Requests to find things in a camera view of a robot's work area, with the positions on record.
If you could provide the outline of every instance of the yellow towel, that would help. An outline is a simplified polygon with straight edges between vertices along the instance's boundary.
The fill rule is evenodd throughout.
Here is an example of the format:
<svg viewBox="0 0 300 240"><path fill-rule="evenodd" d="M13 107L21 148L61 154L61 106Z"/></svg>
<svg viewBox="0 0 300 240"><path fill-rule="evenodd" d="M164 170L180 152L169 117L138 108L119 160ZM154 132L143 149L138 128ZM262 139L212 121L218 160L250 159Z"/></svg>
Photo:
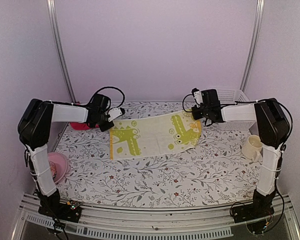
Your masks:
<svg viewBox="0 0 300 240"><path fill-rule="evenodd" d="M110 158L115 160L181 153L194 148L201 135L200 121L185 111L113 122Z"/></svg>

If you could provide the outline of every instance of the white cup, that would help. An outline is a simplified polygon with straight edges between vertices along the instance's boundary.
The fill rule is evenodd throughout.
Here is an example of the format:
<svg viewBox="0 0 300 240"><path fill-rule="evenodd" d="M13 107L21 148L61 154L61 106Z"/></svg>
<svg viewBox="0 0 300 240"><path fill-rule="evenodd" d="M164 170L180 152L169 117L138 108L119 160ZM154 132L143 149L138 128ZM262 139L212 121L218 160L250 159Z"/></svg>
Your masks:
<svg viewBox="0 0 300 240"><path fill-rule="evenodd" d="M251 159L254 163L261 159L262 143L260 137L257 135L250 135L242 146L242 154Z"/></svg>

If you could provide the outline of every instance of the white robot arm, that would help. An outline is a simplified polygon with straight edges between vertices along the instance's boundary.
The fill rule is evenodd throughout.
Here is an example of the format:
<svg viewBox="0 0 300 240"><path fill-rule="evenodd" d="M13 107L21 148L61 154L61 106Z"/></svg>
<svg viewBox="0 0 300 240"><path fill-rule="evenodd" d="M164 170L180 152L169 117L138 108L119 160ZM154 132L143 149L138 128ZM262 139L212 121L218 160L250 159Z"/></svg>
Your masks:
<svg viewBox="0 0 300 240"><path fill-rule="evenodd" d="M26 165L29 164L40 198L39 213L72 222L78 222L81 214L79 207L74 210L72 206L60 203L60 194L53 181L48 161L47 143L51 123L87 123L89 127L99 125L104 132L114 126L113 119L125 113L123 108L110 108L110 102L110 98L97 92L86 105L31 100L19 122L18 133L26 148Z"/></svg>
<svg viewBox="0 0 300 240"><path fill-rule="evenodd" d="M192 95L196 102L196 105L191 108L195 120L206 118L212 123L257 122L263 149L260 179L253 194L253 204L247 207L234 207L232 212L235 222L265 217L269 213L273 214L272 199L277 192L276 181L281 170L282 154L292 131L292 126L281 109L281 106L284 106L275 98L263 99L258 102L221 104L215 89L200 91L195 88L192 90Z"/></svg>

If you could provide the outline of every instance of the metal pole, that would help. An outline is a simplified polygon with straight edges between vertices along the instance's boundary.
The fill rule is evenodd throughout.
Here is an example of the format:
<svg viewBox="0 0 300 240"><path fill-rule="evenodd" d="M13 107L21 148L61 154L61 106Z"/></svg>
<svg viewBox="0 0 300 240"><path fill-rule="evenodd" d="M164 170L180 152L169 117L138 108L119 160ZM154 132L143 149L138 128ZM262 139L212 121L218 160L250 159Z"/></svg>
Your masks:
<svg viewBox="0 0 300 240"><path fill-rule="evenodd" d="M52 27L52 33L59 57L59 62L61 64L61 70L62 70L62 75L64 78L65 86L68 91L69 97L73 103L76 103L76 97L74 90L71 85L69 73L68 73L68 68L66 64L66 59L64 56L64 52L62 49L62 44L61 44L61 39L60 39L60 33L59 33L59 28L58 28L58 21L57 21L57 14L56 14L56 8L55 8L55 1L54 0L47 0L48 4L48 12L49 12L49 18L50 18L50 23Z"/></svg>
<svg viewBox="0 0 300 240"><path fill-rule="evenodd" d="M257 1L255 19L254 19L254 27L253 27L252 39L251 39L251 44L250 44L250 49L249 49L249 55L248 55L248 59L246 61L242 81L240 84L240 90L242 90L243 92L247 88L250 71L251 71L252 63L253 63L254 56L255 56L257 41L258 41L259 32L260 32L260 28L261 28L262 15L264 12L264 4L265 4L265 0Z"/></svg>

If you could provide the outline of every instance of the table surface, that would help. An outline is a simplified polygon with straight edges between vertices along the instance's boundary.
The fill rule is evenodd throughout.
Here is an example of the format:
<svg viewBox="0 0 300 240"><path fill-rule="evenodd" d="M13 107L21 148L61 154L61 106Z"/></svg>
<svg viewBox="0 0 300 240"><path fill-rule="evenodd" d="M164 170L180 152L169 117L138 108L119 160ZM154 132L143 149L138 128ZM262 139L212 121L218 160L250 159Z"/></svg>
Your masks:
<svg viewBox="0 0 300 240"><path fill-rule="evenodd" d="M123 108L123 119L137 119L180 111L182 104L126 102ZM77 131L68 125L56 152L68 158L69 168L57 188L63 199L123 207L199 207L248 200L261 169L260 163L250 162L241 153L249 135L249 131L203 126L193 149L110 160L108 131Z"/></svg>

